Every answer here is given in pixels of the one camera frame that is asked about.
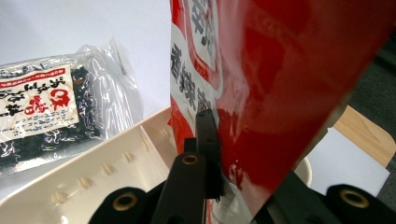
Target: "grey floor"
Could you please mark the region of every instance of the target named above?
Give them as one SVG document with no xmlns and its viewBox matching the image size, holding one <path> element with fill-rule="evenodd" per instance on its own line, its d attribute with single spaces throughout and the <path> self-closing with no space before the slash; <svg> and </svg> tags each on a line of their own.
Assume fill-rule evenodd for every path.
<svg viewBox="0 0 396 224">
<path fill-rule="evenodd" d="M 366 68 L 349 102 L 353 108 L 396 139 L 396 31 Z M 396 211 L 396 156 L 378 199 Z"/>
</svg>

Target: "white plastic tray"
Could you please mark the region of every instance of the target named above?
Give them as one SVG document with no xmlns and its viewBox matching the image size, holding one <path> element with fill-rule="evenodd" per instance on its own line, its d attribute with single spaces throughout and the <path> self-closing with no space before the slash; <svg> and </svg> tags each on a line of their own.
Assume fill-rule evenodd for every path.
<svg viewBox="0 0 396 224">
<path fill-rule="evenodd" d="M 169 119 L 165 108 L 8 195 L 0 202 L 0 223 L 88 223 L 110 192 L 154 188 L 177 155 Z M 309 162 L 296 171 L 309 185 Z"/>
</svg>

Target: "transparent plastic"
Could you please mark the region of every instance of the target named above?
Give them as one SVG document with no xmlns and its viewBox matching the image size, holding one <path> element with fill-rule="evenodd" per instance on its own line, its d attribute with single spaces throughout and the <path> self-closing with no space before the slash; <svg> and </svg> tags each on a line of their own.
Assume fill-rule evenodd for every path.
<svg viewBox="0 0 396 224">
<path fill-rule="evenodd" d="M 142 107 L 137 86 L 130 66 L 124 62 L 116 42 L 112 40 L 103 47 L 83 46 L 75 54 L 0 66 L 0 82 L 2 83 L 16 78 L 29 77 L 36 72 L 43 74 L 59 66 L 70 66 L 77 109 L 76 117 L 78 117 L 77 123 L 66 123 L 65 127 L 60 129 L 1 141 L 0 176 L 10 175 L 49 161 L 78 154 L 141 120 Z M 49 84 L 53 84 L 53 80 L 58 81 L 53 78 Z M 24 94 L 24 90 L 27 92 L 29 88 L 36 90 L 44 88 L 44 91 L 49 89 L 48 93 L 44 93 L 50 96 L 51 88 L 49 85 L 45 87 L 44 84 L 41 87 L 37 87 L 36 83 L 30 86 L 26 84 L 24 89 L 20 87 L 19 90 L 22 91 L 18 92 L 7 92 L 0 88 L 0 100 L 3 100 L 5 102 L 3 105 L 6 105 L 6 108 L 0 108 L 0 114 L 2 114 L 0 115 L 0 135 L 4 134 L 1 131 L 7 129 L 5 124 L 9 124 L 13 120 L 11 116 L 13 113 L 9 112 L 10 110 L 7 112 L 7 104 L 11 104 L 10 93 L 15 95 L 22 92 Z M 20 98 L 26 98 L 26 96 L 27 98 L 31 97 L 30 93 L 25 93 Z M 35 101 L 36 98 L 29 99 L 31 99 L 32 111 L 35 110 L 36 113 L 41 112 L 41 114 L 49 116 L 49 111 L 45 108 L 48 108 L 50 104 L 39 104 L 38 101 Z M 33 108 L 32 103 L 41 105 L 42 111 L 38 107 Z M 24 108 L 24 114 L 28 114 L 26 111 L 29 106 L 27 105 L 27 103 L 18 105 L 21 114 Z M 19 131 L 21 135 L 27 132 L 26 128 L 21 129 L 21 127 Z"/>
</svg>

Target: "seaweed package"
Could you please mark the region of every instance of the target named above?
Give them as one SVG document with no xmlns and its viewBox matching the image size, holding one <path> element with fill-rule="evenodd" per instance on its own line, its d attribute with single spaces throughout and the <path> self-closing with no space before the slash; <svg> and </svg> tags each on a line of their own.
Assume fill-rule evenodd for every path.
<svg viewBox="0 0 396 224">
<path fill-rule="evenodd" d="M 142 119 L 115 41 L 0 66 L 0 176 L 72 156 Z"/>
</svg>

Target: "plastic bag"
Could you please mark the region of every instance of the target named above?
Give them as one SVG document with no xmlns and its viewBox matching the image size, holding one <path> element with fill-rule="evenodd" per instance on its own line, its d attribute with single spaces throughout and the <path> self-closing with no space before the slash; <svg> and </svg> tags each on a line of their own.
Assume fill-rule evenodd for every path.
<svg viewBox="0 0 396 224">
<path fill-rule="evenodd" d="M 172 0 L 171 9 L 177 151 L 211 108 L 222 172 L 249 223 L 384 43 L 396 3 Z"/>
<path fill-rule="evenodd" d="M 114 40 L 0 66 L 0 176 L 77 154 L 142 119 Z"/>
</svg>

